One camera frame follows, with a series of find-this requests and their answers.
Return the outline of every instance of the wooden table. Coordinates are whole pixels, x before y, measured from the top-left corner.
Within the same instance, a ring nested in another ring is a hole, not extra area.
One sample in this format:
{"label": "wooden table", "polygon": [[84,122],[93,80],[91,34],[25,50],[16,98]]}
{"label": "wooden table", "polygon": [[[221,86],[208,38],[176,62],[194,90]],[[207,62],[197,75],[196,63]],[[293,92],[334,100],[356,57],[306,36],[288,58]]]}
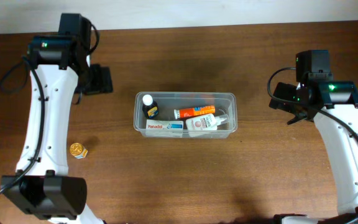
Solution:
{"label": "wooden table", "polygon": [[[25,54],[34,34],[0,35],[0,78]],[[101,32],[94,63],[110,67],[114,93],[71,107],[69,175],[84,177],[88,205],[108,223],[219,223],[277,213],[331,217],[336,189],[313,123],[268,107],[266,82],[295,54],[328,49],[336,80],[358,87],[358,22],[267,24]],[[22,71],[15,73],[16,84]],[[295,73],[278,81],[295,83]],[[140,91],[231,92],[238,130],[227,139],[147,139],[133,128]],[[13,174],[22,151],[30,85],[0,92],[0,178]],[[3,223],[45,223],[0,198]]]}

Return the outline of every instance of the white plastic bottle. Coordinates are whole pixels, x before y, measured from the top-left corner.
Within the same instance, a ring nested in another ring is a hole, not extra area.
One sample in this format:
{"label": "white plastic bottle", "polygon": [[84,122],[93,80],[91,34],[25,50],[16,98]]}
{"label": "white plastic bottle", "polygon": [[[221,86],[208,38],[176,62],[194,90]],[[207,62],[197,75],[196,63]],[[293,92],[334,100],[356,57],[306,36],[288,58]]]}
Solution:
{"label": "white plastic bottle", "polygon": [[197,137],[206,133],[201,131],[214,131],[218,129],[221,124],[229,122],[229,115],[224,114],[215,117],[213,114],[205,114],[195,118],[186,120],[186,127],[189,130],[190,137]]}

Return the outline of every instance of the white background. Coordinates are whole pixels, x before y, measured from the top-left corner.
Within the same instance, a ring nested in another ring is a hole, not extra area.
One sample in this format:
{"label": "white background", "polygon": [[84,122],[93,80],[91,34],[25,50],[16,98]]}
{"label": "white background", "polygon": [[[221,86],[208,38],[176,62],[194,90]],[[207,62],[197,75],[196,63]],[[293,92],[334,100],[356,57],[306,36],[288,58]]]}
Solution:
{"label": "white background", "polygon": [[0,34],[57,31],[62,12],[98,29],[358,20],[358,0],[0,0]]}

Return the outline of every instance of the transparent storage box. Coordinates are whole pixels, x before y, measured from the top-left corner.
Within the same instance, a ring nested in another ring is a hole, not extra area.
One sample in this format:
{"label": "transparent storage box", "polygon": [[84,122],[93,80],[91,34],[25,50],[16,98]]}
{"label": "transparent storage box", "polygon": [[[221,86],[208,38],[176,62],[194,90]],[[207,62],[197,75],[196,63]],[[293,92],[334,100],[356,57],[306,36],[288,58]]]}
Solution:
{"label": "transparent storage box", "polygon": [[[158,104],[158,115],[154,120],[183,121],[183,132],[146,129],[147,118],[142,111],[142,99],[146,94],[150,94]],[[218,130],[187,130],[186,120],[189,118],[175,119],[173,113],[173,110],[209,105],[215,106],[214,116],[229,116],[229,122],[219,125]],[[154,138],[227,138],[230,133],[237,130],[236,97],[232,93],[140,92],[135,99],[134,128],[143,136]]]}

